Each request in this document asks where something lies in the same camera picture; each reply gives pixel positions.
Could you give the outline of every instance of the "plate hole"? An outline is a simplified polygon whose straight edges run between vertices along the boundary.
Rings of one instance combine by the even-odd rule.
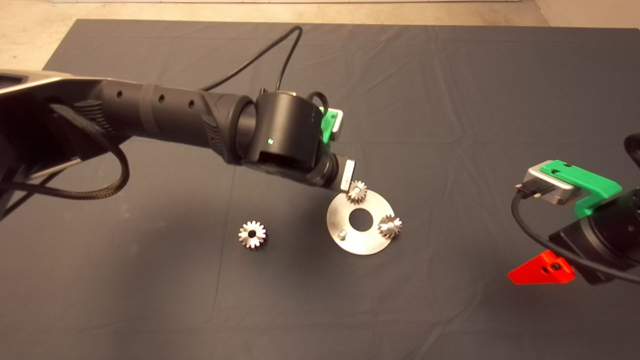
[[[355,209],[349,214],[349,223],[357,231],[367,231],[373,226],[373,217],[365,209]]]

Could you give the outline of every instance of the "black cable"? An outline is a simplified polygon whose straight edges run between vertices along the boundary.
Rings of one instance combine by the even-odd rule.
[[[631,134],[625,138],[625,150],[640,168],[640,134]]]
[[[513,215],[513,218],[516,220],[516,223],[520,226],[522,231],[528,237],[530,237],[533,241],[551,250],[556,255],[569,260],[569,262],[580,264],[586,268],[589,268],[591,270],[594,270],[602,274],[609,275],[611,277],[614,277],[622,281],[628,281],[628,282],[632,282],[634,284],[640,285],[640,277],[636,275],[628,274],[626,272],[622,272],[622,271],[610,268],[608,266],[595,263],[591,260],[581,258],[580,256],[568,250],[565,250],[560,246],[552,243],[551,241],[545,240],[542,236],[536,234],[527,224],[525,224],[524,220],[522,219],[522,216],[520,215],[520,201],[523,199],[523,197],[525,197],[524,193],[520,191],[516,192],[516,195],[513,197],[513,200],[511,201],[511,214]]]
[[[324,119],[324,117],[326,116],[326,114],[329,112],[329,99],[326,98],[326,95],[319,92],[319,91],[314,91],[311,94],[307,95],[307,100],[313,102],[314,98],[317,97],[320,102],[322,103],[322,107],[324,109],[323,114],[321,119]]]
[[[58,172],[54,172],[53,174],[49,174],[47,175],[47,177],[45,177],[44,179],[42,179],[39,183],[38,186],[45,186],[46,184],[49,184],[53,179],[55,179],[58,175],[62,174],[64,170],[60,170]],[[9,216],[11,213],[13,213],[15,210],[17,210],[19,207],[21,207],[25,202],[27,202],[27,200],[29,200],[30,198],[32,198],[32,196],[34,196],[35,193],[26,193],[23,196],[21,196],[19,199],[17,199],[16,201],[14,201],[11,205],[9,205],[5,211],[4,211],[4,215],[0,218],[0,221],[4,220],[7,216]]]
[[[67,119],[71,124],[75,125],[80,130],[83,130],[97,143],[111,152],[120,162],[120,177],[111,185],[90,192],[73,192],[58,188],[49,188],[48,186],[42,186],[39,184],[14,183],[9,181],[0,182],[0,189],[37,193],[41,195],[61,197],[63,199],[71,200],[104,199],[106,197],[113,196],[120,190],[122,190],[129,181],[129,162],[127,161],[127,156],[124,154],[124,152],[122,152],[121,148],[108,140],[104,130],[96,126],[93,122],[85,119],[74,110],[60,104],[50,104],[49,107],[58,115]]]
[[[280,76],[278,77],[278,83],[276,84],[276,91],[278,91],[280,89],[280,84],[282,83],[282,78],[284,77],[284,73],[287,70],[287,65],[289,64],[289,60],[291,59],[291,56],[293,55],[293,52],[296,50],[296,47],[298,46],[298,42],[300,42],[300,38],[302,37],[303,30],[302,30],[302,27],[299,26],[299,25],[296,25],[293,28],[289,29],[281,37],[277,38],[272,43],[267,45],[265,48],[263,48],[262,50],[257,52],[255,55],[253,55],[249,60],[247,60],[247,62],[245,62],[244,64],[240,65],[236,70],[233,70],[228,75],[222,77],[221,79],[219,79],[219,80],[217,80],[217,81],[215,81],[215,82],[213,82],[213,83],[211,83],[211,84],[209,84],[207,86],[203,86],[202,88],[200,88],[200,90],[201,91],[211,91],[211,90],[217,88],[218,86],[226,83],[227,81],[233,79],[236,75],[240,74],[240,72],[242,72],[244,69],[246,69],[249,66],[251,66],[251,64],[255,63],[259,58],[261,58],[263,55],[268,53],[270,50],[272,50],[278,44],[282,43],[284,40],[287,40],[287,38],[289,36],[291,36],[291,34],[295,33],[296,31],[298,32],[298,35],[296,35],[296,39],[294,40],[293,45],[289,49],[289,54],[287,55],[287,58],[285,59],[284,64],[282,65],[282,70],[280,71]]]

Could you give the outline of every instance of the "metal gear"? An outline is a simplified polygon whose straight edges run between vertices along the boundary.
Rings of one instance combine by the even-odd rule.
[[[402,230],[402,221],[394,215],[386,215],[378,223],[378,232],[389,240],[398,235],[400,230]]]
[[[359,204],[367,197],[367,185],[363,182],[356,180],[351,182],[349,192],[347,193],[347,199],[353,204]]]
[[[240,240],[242,245],[247,249],[249,247],[254,249],[264,242],[264,239],[267,237],[267,231],[264,229],[264,225],[261,225],[260,222],[249,221],[245,225],[242,225],[238,237],[238,240]]]

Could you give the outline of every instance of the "cable connector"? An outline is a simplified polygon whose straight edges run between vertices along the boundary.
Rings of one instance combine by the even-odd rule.
[[[522,195],[523,199],[528,199],[532,196],[535,199],[538,199],[543,195],[553,191],[555,186],[552,183],[548,183],[540,178],[534,177],[529,180],[526,180],[522,184],[517,184],[515,188],[518,189],[519,193],[523,194]]]

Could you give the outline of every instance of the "green 3d-printed bracket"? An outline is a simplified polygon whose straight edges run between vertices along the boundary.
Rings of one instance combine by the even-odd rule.
[[[575,214],[579,218],[591,215],[593,209],[610,199],[620,191],[622,186],[613,180],[594,174],[583,168],[568,165],[564,161],[554,160],[540,168],[542,172],[578,188],[585,189],[589,195],[575,203]]]
[[[335,125],[335,121],[337,120],[335,110],[332,111],[329,108],[329,111],[326,112],[326,115],[322,119],[322,124],[320,127],[322,128],[322,141],[331,147],[331,132],[333,131],[333,126]]]

